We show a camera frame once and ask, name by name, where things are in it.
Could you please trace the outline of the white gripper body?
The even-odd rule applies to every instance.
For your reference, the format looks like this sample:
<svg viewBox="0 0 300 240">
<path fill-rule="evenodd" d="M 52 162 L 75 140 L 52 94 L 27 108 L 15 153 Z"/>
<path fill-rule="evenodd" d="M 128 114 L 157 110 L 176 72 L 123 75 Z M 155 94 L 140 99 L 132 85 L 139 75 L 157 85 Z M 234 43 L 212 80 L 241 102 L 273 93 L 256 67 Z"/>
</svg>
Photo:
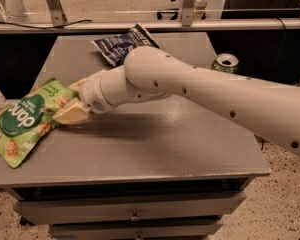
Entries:
<svg viewBox="0 0 300 240">
<path fill-rule="evenodd" d="M 113 111 L 115 107 L 111 105 L 103 95 L 101 88 L 102 76 L 105 71 L 99 71 L 90 75 L 80 87 L 79 97 L 84 105 L 93 113 L 103 114 Z"/>
</svg>

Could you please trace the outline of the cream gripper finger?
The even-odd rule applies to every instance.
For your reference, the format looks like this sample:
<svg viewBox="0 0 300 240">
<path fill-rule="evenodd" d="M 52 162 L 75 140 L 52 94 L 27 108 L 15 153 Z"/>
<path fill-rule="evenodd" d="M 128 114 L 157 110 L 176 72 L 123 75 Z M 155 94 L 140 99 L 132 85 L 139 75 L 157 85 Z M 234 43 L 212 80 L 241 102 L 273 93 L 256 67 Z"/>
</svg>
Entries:
<svg viewBox="0 0 300 240">
<path fill-rule="evenodd" d="M 83 86 L 83 84 L 86 82 L 86 78 L 83 78 L 75 83 L 72 83 L 68 86 L 68 88 L 74 92 L 79 93 L 81 90 L 81 87 Z"/>
<path fill-rule="evenodd" d="M 69 125 L 86 120 L 89 113 L 90 110 L 79 99 L 72 99 L 58 110 L 52 119 L 58 123 Z"/>
</svg>

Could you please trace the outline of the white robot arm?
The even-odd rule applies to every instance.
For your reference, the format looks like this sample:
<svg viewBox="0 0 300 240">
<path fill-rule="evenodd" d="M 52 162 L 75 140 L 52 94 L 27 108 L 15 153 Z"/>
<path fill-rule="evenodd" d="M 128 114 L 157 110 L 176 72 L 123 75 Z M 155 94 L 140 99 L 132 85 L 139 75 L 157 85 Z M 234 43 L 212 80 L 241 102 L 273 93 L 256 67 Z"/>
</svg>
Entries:
<svg viewBox="0 0 300 240">
<path fill-rule="evenodd" d="M 53 116 L 61 124 L 174 94 L 300 156 L 300 87 L 194 67 L 160 49 L 141 46 L 123 65 L 69 88 L 79 96 Z"/>
</svg>

